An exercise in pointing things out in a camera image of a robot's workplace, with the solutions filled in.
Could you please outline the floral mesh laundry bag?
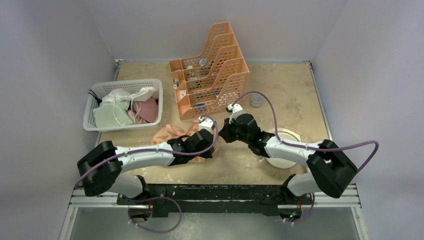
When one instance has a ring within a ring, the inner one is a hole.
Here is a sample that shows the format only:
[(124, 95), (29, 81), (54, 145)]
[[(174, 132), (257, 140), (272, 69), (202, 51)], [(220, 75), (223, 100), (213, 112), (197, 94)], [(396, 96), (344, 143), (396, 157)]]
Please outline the floral mesh laundry bag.
[[(173, 152), (188, 153), (184, 148), (184, 140), (192, 136), (198, 130), (199, 120), (195, 120), (189, 126), (187, 130), (182, 130), (179, 127), (171, 124), (165, 125), (162, 129), (156, 132), (151, 140), (152, 145), (158, 145), (162, 143), (169, 144)], [(169, 164), (170, 166), (183, 165), (189, 162), (202, 162), (206, 159), (211, 159), (215, 153), (216, 147), (218, 146), (218, 140), (215, 139), (216, 130), (214, 129), (214, 140), (208, 151), (196, 155), (175, 155), (175, 159)]]

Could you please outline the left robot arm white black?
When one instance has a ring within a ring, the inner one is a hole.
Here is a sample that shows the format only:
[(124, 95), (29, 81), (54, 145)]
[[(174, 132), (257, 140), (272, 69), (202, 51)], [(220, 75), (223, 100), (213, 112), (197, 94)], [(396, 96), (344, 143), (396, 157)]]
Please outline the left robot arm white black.
[(90, 150), (77, 162), (80, 178), (76, 188), (87, 197), (114, 192), (130, 197), (138, 205), (149, 199), (147, 184), (142, 177), (126, 176), (135, 169), (185, 165), (196, 157), (212, 158), (218, 135), (201, 129), (193, 135), (172, 138), (166, 142), (142, 147), (115, 146), (107, 140)]

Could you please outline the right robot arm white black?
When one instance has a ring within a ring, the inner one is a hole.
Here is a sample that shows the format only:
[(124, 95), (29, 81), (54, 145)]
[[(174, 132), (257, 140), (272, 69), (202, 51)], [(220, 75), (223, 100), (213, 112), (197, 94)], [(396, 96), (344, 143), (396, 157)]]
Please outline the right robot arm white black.
[(280, 196), (288, 204), (300, 196), (323, 192), (332, 198), (340, 198), (359, 172), (355, 164), (331, 140), (307, 144), (296, 141), (282, 143), (278, 135), (261, 130), (249, 113), (237, 118), (227, 118), (219, 136), (226, 143), (241, 141), (257, 156), (288, 160), (304, 165), (309, 172), (293, 174), (282, 184)]

